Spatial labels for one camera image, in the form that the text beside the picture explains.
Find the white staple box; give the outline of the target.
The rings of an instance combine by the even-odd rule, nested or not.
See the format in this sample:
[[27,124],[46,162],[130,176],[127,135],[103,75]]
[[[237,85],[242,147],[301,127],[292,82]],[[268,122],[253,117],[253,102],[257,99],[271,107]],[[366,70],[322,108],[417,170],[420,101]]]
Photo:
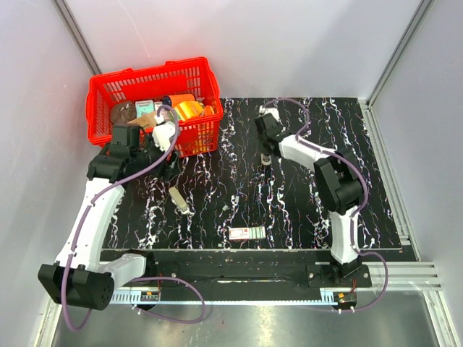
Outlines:
[[266,238],[266,229],[264,226],[230,228],[230,241],[258,240]]

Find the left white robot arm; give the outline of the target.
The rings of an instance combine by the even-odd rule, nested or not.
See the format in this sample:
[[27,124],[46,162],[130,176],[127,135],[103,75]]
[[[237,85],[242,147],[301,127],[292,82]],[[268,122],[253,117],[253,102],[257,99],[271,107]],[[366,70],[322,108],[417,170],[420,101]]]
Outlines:
[[128,182],[146,173],[164,180],[174,175],[178,136],[171,121],[150,133],[136,124],[113,127],[110,142],[89,163],[84,199],[65,245],[53,264],[42,264],[38,271],[39,282],[55,303],[101,311],[126,283],[149,286],[155,281],[152,254],[129,250],[102,265],[101,250]]

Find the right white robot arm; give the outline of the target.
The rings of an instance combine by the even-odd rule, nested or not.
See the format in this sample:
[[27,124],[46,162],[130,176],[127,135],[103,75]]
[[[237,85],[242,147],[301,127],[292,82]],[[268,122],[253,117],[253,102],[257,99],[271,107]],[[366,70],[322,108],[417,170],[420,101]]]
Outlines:
[[318,196],[331,222],[331,257],[325,273],[335,285],[347,285],[362,265],[357,223],[359,209],[368,200],[355,156],[349,150],[328,149],[291,134],[281,124],[276,108],[261,108],[255,125],[263,165],[270,165],[272,157],[283,158],[315,174]]

